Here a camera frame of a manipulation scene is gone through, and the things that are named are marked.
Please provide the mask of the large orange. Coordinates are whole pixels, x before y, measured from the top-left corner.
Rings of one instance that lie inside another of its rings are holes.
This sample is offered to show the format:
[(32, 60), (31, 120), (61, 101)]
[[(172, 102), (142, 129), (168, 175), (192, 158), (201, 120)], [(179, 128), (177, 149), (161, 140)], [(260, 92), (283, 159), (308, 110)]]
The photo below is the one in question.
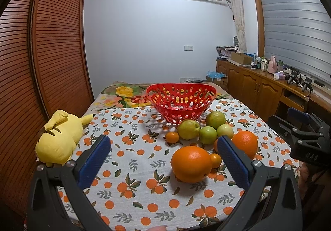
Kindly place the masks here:
[(170, 161), (173, 174), (184, 183), (197, 183), (211, 172), (209, 154), (197, 146), (186, 146), (175, 151)]
[(239, 150), (242, 150), (251, 160), (258, 151), (258, 138), (250, 131), (241, 131), (232, 137), (232, 142)]

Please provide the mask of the small tangerine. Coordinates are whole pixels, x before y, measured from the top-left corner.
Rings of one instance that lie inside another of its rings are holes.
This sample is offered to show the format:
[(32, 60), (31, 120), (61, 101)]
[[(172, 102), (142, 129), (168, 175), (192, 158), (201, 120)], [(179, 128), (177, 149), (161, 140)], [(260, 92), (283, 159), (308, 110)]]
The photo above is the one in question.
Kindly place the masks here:
[(180, 136), (177, 132), (168, 132), (165, 136), (167, 143), (174, 144), (177, 143), (180, 139)]
[(210, 159), (212, 163), (212, 168), (217, 169), (222, 163), (222, 158), (219, 154), (210, 154)]

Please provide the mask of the pale green apple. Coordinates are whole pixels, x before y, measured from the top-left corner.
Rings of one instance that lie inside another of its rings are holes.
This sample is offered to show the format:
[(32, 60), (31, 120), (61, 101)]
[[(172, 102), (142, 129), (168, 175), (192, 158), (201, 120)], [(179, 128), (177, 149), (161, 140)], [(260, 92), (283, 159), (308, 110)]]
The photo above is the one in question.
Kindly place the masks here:
[(231, 140), (234, 136), (234, 132), (232, 127), (229, 124), (225, 123), (217, 128), (217, 135), (218, 137), (227, 136)]

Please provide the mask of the large green pear back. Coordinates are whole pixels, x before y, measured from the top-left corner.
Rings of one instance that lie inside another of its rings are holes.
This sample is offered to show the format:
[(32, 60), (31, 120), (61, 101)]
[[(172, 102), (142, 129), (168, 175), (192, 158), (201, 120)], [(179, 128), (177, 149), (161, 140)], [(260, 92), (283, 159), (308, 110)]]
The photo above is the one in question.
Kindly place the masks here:
[(206, 126), (213, 127), (217, 129), (221, 125), (225, 124), (225, 115), (221, 111), (212, 111), (206, 116), (205, 124)]

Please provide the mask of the large front orange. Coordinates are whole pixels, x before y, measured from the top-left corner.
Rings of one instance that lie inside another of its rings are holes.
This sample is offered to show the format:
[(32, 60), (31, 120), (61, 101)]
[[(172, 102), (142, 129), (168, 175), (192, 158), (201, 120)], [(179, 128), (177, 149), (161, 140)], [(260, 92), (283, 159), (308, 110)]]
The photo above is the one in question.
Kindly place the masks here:
[(186, 146), (175, 151), (170, 161), (173, 174), (184, 183), (197, 183), (211, 172), (209, 154), (197, 146)]

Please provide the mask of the yellow-green pear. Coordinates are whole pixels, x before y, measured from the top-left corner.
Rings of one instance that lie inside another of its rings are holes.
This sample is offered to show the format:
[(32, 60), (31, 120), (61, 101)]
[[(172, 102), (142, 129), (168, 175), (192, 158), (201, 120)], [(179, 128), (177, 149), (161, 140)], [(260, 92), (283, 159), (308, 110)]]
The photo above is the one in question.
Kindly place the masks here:
[(196, 138), (200, 132), (200, 124), (195, 120), (183, 120), (177, 127), (177, 133), (184, 140)]

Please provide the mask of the wooden sideboard cabinet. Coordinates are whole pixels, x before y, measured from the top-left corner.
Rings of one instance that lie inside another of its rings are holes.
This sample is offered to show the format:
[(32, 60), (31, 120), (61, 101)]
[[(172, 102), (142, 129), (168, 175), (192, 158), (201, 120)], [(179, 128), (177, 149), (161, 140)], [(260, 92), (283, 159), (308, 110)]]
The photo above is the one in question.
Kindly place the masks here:
[(244, 68), (220, 59), (217, 59), (216, 70), (228, 77), (225, 90), (265, 121), (272, 115), (287, 119), (288, 109), (295, 108), (330, 123), (328, 94), (318, 94), (316, 89), (303, 92), (296, 84), (275, 80), (268, 72)]

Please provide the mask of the yellow plush toy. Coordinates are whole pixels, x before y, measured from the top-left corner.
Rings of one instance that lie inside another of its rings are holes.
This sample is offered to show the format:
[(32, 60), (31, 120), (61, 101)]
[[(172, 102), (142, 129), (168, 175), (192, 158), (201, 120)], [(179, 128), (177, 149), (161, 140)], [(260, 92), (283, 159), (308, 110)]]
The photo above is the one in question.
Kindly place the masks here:
[(54, 164), (65, 165), (83, 136), (84, 127), (93, 118), (92, 114), (79, 118), (63, 110), (55, 111), (39, 131), (39, 140), (35, 146), (36, 159), (48, 167)]

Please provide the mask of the pink bottle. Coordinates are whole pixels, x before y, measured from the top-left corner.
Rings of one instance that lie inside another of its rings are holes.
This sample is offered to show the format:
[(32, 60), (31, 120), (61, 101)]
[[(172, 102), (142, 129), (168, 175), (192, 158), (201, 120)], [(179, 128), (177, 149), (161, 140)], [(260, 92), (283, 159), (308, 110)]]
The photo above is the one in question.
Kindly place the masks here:
[(275, 74), (277, 72), (277, 67), (276, 57), (272, 55), (268, 64), (268, 73)]

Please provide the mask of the orange-print white tablecloth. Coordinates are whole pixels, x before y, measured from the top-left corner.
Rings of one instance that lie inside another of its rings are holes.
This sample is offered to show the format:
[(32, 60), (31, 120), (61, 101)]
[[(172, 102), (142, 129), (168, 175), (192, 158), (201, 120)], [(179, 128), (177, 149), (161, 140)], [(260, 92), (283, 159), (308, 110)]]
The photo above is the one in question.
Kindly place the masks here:
[(154, 107), (105, 109), (94, 113), (72, 158), (97, 138), (109, 137), (111, 150), (85, 195), (113, 230), (199, 228), (223, 221), (243, 195), (224, 164), (201, 182), (180, 182), (170, 166), (172, 155), (198, 139), (166, 142), (176, 126)]

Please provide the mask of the cardboard box on cabinet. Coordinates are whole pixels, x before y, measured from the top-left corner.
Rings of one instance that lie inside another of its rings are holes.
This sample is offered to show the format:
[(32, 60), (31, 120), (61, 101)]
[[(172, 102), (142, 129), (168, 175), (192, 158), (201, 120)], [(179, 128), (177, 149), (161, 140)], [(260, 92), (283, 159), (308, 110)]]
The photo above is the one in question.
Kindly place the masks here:
[(254, 61), (253, 57), (245, 53), (232, 53), (231, 60), (241, 65), (250, 65)]

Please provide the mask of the box with blue bag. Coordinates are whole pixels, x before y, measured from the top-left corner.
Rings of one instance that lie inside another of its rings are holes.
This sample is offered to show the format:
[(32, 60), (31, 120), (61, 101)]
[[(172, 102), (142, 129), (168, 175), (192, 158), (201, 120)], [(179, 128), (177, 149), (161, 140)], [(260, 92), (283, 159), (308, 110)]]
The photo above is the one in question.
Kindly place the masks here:
[(207, 82), (212, 82), (219, 87), (223, 88), (227, 91), (228, 89), (228, 76), (226, 76), (224, 73), (218, 73), (218, 72), (211, 72), (209, 71), (206, 74), (206, 80)]

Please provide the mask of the grey window blind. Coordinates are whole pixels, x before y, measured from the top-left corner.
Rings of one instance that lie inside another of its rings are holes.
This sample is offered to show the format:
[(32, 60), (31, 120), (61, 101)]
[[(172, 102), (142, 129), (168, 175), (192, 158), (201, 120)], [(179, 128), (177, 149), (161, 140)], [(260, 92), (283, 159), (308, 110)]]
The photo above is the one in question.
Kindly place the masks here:
[(330, 16), (320, 0), (261, 0), (265, 57), (330, 83)]

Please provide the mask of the stack of papers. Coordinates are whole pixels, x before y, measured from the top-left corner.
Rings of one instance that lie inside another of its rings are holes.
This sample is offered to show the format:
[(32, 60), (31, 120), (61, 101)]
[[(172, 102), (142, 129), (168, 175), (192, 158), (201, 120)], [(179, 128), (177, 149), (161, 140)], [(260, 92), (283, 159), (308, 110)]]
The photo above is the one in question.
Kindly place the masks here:
[(219, 59), (228, 59), (232, 53), (236, 53), (239, 46), (217, 46), (216, 51)]

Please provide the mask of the red perforated plastic basket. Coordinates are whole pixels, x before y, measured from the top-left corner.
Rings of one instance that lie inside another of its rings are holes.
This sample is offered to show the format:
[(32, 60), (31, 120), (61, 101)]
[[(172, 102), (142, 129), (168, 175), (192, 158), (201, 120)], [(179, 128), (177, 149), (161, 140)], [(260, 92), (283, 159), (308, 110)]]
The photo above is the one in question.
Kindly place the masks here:
[(217, 90), (203, 83), (158, 83), (149, 86), (146, 95), (153, 107), (172, 123), (198, 120), (212, 104)]

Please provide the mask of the floral bed blanket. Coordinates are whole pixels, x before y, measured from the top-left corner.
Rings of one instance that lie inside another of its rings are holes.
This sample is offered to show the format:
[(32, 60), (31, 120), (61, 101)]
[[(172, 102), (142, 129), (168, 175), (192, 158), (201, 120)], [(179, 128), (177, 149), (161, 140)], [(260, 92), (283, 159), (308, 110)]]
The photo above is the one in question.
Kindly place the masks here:
[(146, 90), (151, 83), (114, 82), (104, 88), (88, 107), (84, 115), (117, 108), (139, 108), (150, 106)]

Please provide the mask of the brown louvered wardrobe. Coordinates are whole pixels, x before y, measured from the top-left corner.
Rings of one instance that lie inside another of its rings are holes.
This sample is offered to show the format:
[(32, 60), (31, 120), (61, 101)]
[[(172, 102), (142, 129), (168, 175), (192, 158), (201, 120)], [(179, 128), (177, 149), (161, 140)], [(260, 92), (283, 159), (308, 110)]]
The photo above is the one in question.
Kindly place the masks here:
[(39, 131), (93, 101), (84, 0), (10, 0), (1, 14), (1, 210), (26, 215)]

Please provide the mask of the beige curtain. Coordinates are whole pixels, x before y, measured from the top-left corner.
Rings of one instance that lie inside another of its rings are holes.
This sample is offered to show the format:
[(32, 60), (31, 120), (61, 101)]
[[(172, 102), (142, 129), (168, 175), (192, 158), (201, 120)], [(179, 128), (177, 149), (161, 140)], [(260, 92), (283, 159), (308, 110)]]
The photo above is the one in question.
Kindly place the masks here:
[(237, 39), (239, 42), (239, 53), (246, 53), (246, 36), (245, 36), (245, 16), (242, 0), (230, 0), (233, 18), (235, 20)]

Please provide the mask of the wall power strip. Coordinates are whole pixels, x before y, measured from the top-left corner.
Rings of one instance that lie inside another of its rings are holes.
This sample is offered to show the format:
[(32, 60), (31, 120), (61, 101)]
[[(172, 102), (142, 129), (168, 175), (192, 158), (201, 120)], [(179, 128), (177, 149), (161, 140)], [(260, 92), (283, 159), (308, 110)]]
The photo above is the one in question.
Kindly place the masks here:
[(202, 82), (202, 79), (199, 77), (190, 77), (190, 78), (180, 78), (181, 83), (199, 83)]

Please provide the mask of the white wall switch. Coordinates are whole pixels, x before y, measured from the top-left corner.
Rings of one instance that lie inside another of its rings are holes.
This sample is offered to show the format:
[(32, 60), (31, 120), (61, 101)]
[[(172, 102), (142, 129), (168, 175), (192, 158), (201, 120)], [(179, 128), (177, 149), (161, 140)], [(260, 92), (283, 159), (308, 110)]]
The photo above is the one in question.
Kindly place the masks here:
[(193, 46), (189, 46), (189, 45), (184, 46), (184, 51), (193, 51), (193, 50), (194, 50)]

